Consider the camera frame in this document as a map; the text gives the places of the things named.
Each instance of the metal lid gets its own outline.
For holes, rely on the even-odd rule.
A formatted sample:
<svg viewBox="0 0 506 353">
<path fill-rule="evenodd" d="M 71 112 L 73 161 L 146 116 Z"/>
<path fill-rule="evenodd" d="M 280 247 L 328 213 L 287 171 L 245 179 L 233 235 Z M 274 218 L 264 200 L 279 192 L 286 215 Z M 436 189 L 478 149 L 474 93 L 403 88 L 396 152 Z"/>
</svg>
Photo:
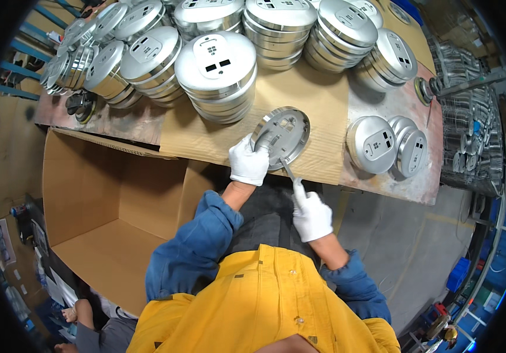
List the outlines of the metal lid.
<svg viewBox="0 0 506 353">
<path fill-rule="evenodd" d="M 388 171 L 397 156 L 394 131 L 388 122 L 379 116 L 359 118 L 349 127 L 346 143 L 355 165 L 369 173 L 380 174 Z"/>
<path fill-rule="evenodd" d="M 310 29 L 317 18 L 308 0 L 246 0 L 245 9 L 253 21 L 277 31 Z"/>
<path fill-rule="evenodd" d="M 112 41 L 104 47 L 88 67 L 84 88 L 91 90 L 104 80 L 112 69 L 120 63 L 127 47 L 122 41 Z"/>
<path fill-rule="evenodd" d="M 426 135 L 419 130 L 405 134 L 398 147 L 397 169 L 406 178 L 416 174 L 427 159 Z"/>
<path fill-rule="evenodd" d="M 56 83 L 57 79 L 59 79 L 59 76 L 65 72 L 68 63 L 69 53 L 64 53 L 63 55 L 57 57 L 57 60 L 51 67 L 49 77 L 47 78 L 47 87 L 51 87 Z"/>
<path fill-rule="evenodd" d="M 398 34 L 387 28 L 378 30 L 376 52 L 390 72 L 402 80 L 410 80 L 418 73 L 418 64 L 410 46 Z"/>
<path fill-rule="evenodd" d="M 402 23 L 408 25 L 411 23 L 410 16 L 397 4 L 390 2 L 389 9 Z"/>
<path fill-rule="evenodd" d="M 363 14 L 366 14 L 377 29 L 382 27 L 384 20 L 382 19 L 381 12 L 375 5 L 366 0 L 357 0 L 352 2 L 352 4 L 361 10 Z"/>
<path fill-rule="evenodd" d="M 174 10 L 174 20 L 186 23 L 222 19 L 243 9 L 243 0 L 186 0 Z"/>
<path fill-rule="evenodd" d="M 377 41 L 377 28 L 353 4 L 343 0 L 322 0 L 318 16 L 338 37 L 352 44 L 370 46 Z"/>
<path fill-rule="evenodd" d="M 178 41 L 179 32 L 173 27 L 161 26 L 145 32 L 122 57 L 121 75 L 133 80 L 151 72 L 175 51 Z"/>
<path fill-rule="evenodd" d="M 265 115 L 251 136 L 251 149 L 267 146 L 269 170 L 283 167 L 280 159 L 290 164 L 306 147 L 310 136 L 310 120 L 295 107 L 280 107 Z"/>
<path fill-rule="evenodd" d="M 256 57 L 255 47 L 241 34 L 227 31 L 204 34 L 182 48 L 174 72 L 186 88 L 214 91 L 249 74 Z"/>
<path fill-rule="evenodd" d="M 105 35 L 112 32 L 129 10 L 129 6 L 127 4 L 120 4 L 116 2 L 110 6 L 113 6 L 113 8 L 106 12 L 105 16 L 100 19 L 100 22 L 92 33 L 95 41 L 101 40 Z"/>
<path fill-rule="evenodd" d="M 72 43 L 76 44 L 79 42 L 80 44 L 86 43 L 90 38 L 92 38 L 92 33 L 96 29 L 96 25 L 100 22 L 98 18 L 93 18 L 86 25 L 80 27 L 78 31 L 75 32 L 74 37 L 72 39 Z"/>
<path fill-rule="evenodd" d="M 128 38 L 152 23 L 164 13 L 163 4 L 158 0 L 149 0 L 134 6 L 117 25 L 114 36 Z"/>
</svg>

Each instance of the blue crate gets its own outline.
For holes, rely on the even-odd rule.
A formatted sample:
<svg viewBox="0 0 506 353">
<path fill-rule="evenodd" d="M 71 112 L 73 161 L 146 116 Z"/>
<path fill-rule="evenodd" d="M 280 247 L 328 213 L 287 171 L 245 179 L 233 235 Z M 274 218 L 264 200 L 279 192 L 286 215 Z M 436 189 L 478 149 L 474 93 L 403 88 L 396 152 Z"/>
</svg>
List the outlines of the blue crate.
<svg viewBox="0 0 506 353">
<path fill-rule="evenodd" d="M 456 292 L 457 289 L 463 283 L 463 280 L 467 276 L 467 272 L 469 272 L 470 260 L 466 258 L 461 258 L 459 262 L 453 268 L 453 271 L 449 274 L 449 278 L 447 279 L 447 289 Z"/>
</svg>

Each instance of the yellow floor marking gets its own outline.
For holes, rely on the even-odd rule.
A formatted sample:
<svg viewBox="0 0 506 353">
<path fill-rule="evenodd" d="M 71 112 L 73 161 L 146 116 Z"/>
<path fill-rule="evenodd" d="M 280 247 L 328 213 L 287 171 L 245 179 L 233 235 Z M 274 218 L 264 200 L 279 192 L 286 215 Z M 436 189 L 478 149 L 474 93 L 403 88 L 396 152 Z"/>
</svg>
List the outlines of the yellow floor marking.
<svg viewBox="0 0 506 353">
<path fill-rule="evenodd" d="M 337 235 L 339 233 L 339 229 L 341 228 L 341 223 L 343 222 L 343 216 L 345 216 L 345 211 L 347 210 L 347 204 L 349 202 L 349 189 L 341 189 L 339 191 L 339 200 L 337 201 L 337 209 L 333 216 L 332 228 L 333 233 Z"/>
<path fill-rule="evenodd" d="M 422 234 L 424 232 L 424 228 L 426 226 L 426 217 L 424 217 L 422 221 L 422 225 L 420 225 L 420 228 L 418 230 L 418 234 L 416 235 L 416 241 L 414 242 L 414 246 L 412 247 L 412 252 L 410 253 L 410 256 L 408 257 L 408 261 L 406 261 L 406 265 L 404 266 L 404 271 L 402 271 L 402 274 L 398 277 L 398 280 L 396 281 L 396 284 L 394 285 L 394 288 L 392 288 L 392 292 L 390 292 L 390 295 L 388 297 L 388 300 L 386 300 L 386 304 L 390 304 L 390 300 L 394 298 L 394 295 L 398 291 L 398 288 L 402 284 L 402 280 L 404 279 L 404 276 L 406 275 L 406 272 L 408 271 L 408 268 L 410 268 L 410 264 L 412 263 L 412 259 L 414 258 L 414 255 L 416 255 L 416 251 L 418 251 L 418 244 L 420 243 L 420 239 L 422 238 Z"/>
<path fill-rule="evenodd" d="M 442 215 L 436 215 L 431 212 L 426 212 L 426 218 L 433 220 L 433 221 L 444 222 L 444 223 L 449 223 L 449 224 L 453 224 L 453 225 L 459 225 L 460 227 L 465 227 L 465 228 L 470 228 L 470 229 L 475 228 L 474 224 L 462 223 L 458 219 L 447 217 L 447 216 L 442 216 Z"/>
</svg>

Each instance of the person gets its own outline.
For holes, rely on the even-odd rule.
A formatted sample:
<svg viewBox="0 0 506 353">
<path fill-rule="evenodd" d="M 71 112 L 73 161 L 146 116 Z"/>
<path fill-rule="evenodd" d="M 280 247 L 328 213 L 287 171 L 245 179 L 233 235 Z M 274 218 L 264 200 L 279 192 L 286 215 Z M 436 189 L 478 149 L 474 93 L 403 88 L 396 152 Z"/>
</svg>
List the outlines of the person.
<svg viewBox="0 0 506 353">
<path fill-rule="evenodd" d="M 400 352 L 386 298 L 333 234 L 332 210 L 300 179 L 288 198 L 264 189 L 268 151 L 250 140 L 229 150 L 221 195 L 206 191 L 151 254 L 127 351 Z"/>
<path fill-rule="evenodd" d="M 72 308 L 61 310 L 67 322 L 76 322 L 77 334 L 74 344 L 55 345 L 62 353 L 112 353 L 125 352 L 136 329 L 137 320 L 122 316 L 116 307 L 117 317 L 112 317 L 100 332 L 94 329 L 92 307 L 87 299 L 80 299 Z"/>
</svg>

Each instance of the yellow shirt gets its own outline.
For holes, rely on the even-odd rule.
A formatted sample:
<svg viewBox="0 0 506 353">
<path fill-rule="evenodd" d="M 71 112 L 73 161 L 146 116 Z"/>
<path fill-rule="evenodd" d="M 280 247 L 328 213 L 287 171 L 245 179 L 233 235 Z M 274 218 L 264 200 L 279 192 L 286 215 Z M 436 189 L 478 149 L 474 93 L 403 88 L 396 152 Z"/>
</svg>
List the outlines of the yellow shirt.
<svg viewBox="0 0 506 353">
<path fill-rule="evenodd" d="M 358 318 L 310 258 L 264 244 L 226 257 L 198 295 L 150 301 L 127 352 L 254 352 L 294 334 L 320 352 L 400 352 L 388 322 Z"/>
</svg>

